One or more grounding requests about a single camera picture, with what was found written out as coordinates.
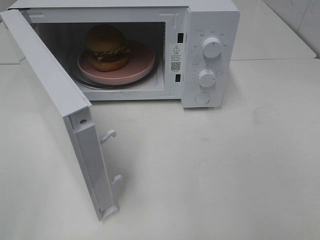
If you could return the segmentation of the white microwave oven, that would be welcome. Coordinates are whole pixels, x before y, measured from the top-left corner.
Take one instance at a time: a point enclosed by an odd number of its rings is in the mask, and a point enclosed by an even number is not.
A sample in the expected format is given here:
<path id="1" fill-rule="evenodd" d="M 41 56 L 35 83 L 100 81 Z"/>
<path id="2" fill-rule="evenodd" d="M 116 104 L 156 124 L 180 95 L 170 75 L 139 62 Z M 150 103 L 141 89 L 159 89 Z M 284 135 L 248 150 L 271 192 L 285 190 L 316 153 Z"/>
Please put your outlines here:
<path id="1" fill-rule="evenodd" d="M 222 103 L 240 11 L 231 0 L 18 0 L 1 18 L 49 89 L 206 108 Z"/>

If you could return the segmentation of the glass microwave turntable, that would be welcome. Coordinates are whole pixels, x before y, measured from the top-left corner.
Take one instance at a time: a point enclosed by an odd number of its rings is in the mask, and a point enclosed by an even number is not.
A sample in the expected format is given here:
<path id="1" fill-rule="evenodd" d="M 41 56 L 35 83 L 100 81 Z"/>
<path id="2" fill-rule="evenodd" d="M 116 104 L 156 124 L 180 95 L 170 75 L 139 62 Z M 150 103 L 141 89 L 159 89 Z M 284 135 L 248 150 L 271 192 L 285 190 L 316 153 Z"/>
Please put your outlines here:
<path id="1" fill-rule="evenodd" d="M 76 63 L 70 65 L 73 78 L 80 84 L 92 89 L 126 89 L 149 82 L 156 74 L 159 60 L 130 56 L 126 65 L 114 71 L 98 71 L 79 55 Z"/>

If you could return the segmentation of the white lower microwave knob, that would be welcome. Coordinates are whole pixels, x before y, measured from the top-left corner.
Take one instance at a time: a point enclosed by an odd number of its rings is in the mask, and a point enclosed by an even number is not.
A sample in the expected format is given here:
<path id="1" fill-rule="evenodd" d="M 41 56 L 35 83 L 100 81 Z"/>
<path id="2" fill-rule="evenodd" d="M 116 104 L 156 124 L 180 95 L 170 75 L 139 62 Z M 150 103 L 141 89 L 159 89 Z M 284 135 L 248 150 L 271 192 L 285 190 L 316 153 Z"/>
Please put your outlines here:
<path id="1" fill-rule="evenodd" d="M 210 69 L 204 69 L 198 74 L 199 85 L 203 88 L 212 87 L 216 83 L 216 74 Z"/>

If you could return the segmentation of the burger with lettuce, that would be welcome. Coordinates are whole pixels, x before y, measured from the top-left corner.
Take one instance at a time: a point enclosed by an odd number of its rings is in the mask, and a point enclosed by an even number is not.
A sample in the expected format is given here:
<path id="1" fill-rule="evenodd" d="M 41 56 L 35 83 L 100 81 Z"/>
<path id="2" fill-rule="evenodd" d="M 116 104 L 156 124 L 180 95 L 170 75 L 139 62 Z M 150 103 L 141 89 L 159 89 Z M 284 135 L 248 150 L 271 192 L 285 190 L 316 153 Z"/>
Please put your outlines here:
<path id="1" fill-rule="evenodd" d="M 84 39 L 89 64 L 101 72 L 115 71 L 127 64 L 131 52 L 128 44 L 123 33 L 108 24 L 92 27 Z"/>

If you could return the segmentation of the round white door button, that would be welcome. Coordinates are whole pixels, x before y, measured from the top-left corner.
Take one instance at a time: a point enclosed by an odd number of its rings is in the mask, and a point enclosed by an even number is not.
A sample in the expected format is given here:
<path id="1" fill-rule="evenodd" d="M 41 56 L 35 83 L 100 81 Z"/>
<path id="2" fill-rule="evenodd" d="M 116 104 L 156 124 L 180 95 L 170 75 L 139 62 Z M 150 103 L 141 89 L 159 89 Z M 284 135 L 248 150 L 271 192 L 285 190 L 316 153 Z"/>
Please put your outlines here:
<path id="1" fill-rule="evenodd" d="M 206 92 L 200 92 L 195 96 L 195 101 L 198 104 L 206 105 L 210 101 L 210 95 Z"/>

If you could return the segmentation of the pink round plate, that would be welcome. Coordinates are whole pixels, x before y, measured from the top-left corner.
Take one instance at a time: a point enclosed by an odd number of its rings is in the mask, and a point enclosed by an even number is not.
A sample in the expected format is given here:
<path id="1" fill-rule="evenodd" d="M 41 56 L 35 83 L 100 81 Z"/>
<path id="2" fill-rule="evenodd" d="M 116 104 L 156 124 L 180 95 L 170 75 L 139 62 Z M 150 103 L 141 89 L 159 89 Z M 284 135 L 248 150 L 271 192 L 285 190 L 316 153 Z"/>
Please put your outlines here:
<path id="1" fill-rule="evenodd" d="M 156 54 L 146 44 L 130 40 L 122 53 L 98 59 L 83 51 L 77 66 L 84 77 L 102 85 L 126 85 L 145 77 L 156 65 Z"/>

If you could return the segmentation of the white microwave knob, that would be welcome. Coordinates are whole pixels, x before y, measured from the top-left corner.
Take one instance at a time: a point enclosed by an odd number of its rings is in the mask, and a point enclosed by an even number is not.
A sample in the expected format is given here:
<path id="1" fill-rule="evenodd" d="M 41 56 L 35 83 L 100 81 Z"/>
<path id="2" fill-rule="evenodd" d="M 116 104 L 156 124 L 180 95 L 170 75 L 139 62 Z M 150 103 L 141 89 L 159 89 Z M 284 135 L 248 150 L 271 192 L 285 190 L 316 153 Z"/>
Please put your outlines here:
<path id="1" fill-rule="evenodd" d="M 222 43 L 217 36 L 210 36 L 202 42 L 201 49 L 206 58 L 213 59 L 222 52 Z"/>
<path id="2" fill-rule="evenodd" d="M 198 74 L 199 85 L 203 88 L 212 87 L 216 83 L 216 74 L 210 69 L 204 69 Z"/>

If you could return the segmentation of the white upper microwave knob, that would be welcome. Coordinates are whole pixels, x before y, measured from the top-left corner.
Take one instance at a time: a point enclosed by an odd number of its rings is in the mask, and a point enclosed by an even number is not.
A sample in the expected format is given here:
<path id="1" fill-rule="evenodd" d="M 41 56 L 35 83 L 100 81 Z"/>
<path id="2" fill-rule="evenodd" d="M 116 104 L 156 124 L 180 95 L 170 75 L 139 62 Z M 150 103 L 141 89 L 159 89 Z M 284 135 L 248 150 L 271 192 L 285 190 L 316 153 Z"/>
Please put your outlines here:
<path id="1" fill-rule="evenodd" d="M 202 42 L 201 49 L 206 58 L 213 59 L 222 52 L 222 43 L 217 36 L 210 36 Z"/>

